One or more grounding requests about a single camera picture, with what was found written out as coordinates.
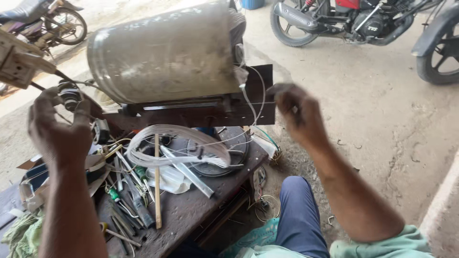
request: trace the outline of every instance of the green wire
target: green wire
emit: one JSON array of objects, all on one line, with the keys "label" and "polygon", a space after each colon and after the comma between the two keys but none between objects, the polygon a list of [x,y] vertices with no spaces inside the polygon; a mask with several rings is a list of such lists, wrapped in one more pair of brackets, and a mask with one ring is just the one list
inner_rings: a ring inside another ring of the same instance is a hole
[{"label": "green wire", "polygon": [[266,135],[266,137],[276,146],[277,148],[277,151],[279,151],[279,146],[277,146],[276,142],[271,139],[271,137],[265,132],[263,131],[261,128],[259,128],[258,126],[254,125],[258,130],[262,131],[264,133],[264,135]]}]

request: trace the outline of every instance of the forearm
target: forearm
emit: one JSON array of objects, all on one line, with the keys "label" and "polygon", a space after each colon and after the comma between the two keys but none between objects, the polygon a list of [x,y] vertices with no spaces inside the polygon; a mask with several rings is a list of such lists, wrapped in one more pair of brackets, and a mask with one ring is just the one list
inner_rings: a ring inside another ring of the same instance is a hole
[{"label": "forearm", "polygon": [[336,219],[355,241],[396,236],[403,218],[331,147],[310,152]]},{"label": "forearm", "polygon": [[51,165],[50,180],[39,257],[107,257],[83,165]]}]

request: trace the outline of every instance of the knee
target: knee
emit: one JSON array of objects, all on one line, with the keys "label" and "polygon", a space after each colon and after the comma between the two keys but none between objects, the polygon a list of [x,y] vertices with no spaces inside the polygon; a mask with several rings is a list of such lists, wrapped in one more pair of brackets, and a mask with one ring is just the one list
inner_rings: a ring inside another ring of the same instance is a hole
[{"label": "knee", "polygon": [[308,182],[306,181],[306,179],[304,179],[303,177],[301,176],[289,176],[287,177],[286,179],[284,179],[284,182],[282,182],[282,188],[281,188],[281,192],[290,192],[290,191],[293,191],[293,192],[296,192],[298,190],[304,190],[304,189],[308,189],[308,190],[311,190],[311,188],[309,187],[309,184]]}]

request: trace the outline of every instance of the motorcycle mudguard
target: motorcycle mudguard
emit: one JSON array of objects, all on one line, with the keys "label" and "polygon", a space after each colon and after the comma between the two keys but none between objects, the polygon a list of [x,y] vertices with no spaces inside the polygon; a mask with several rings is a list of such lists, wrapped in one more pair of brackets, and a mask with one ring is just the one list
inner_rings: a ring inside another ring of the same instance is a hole
[{"label": "motorcycle mudguard", "polygon": [[62,7],[68,8],[70,10],[74,10],[74,11],[82,11],[82,10],[84,10],[84,8],[78,7],[78,6],[74,6],[74,5],[72,5],[70,2],[68,2],[66,0],[62,0],[62,2],[64,3],[64,5]]},{"label": "motorcycle mudguard", "polygon": [[437,16],[419,37],[411,50],[413,56],[426,56],[435,50],[437,42],[448,28],[459,23],[459,3],[452,4],[446,11]]}]

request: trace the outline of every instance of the hand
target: hand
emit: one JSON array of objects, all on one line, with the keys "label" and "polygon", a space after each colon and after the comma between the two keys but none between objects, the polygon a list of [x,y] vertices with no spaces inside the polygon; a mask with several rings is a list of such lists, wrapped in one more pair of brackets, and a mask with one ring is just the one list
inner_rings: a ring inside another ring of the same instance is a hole
[{"label": "hand", "polygon": [[330,142],[324,128],[319,102],[295,84],[275,84],[276,103],[291,137],[308,152],[328,151]]},{"label": "hand", "polygon": [[84,166],[91,147],[91,129],[88,117],[90,103],[81,101],[75,109],[73,124],[58,123],[53,103],[57,87],[44,90],[30,107],[28,133],[35,147],[50,166]]}]

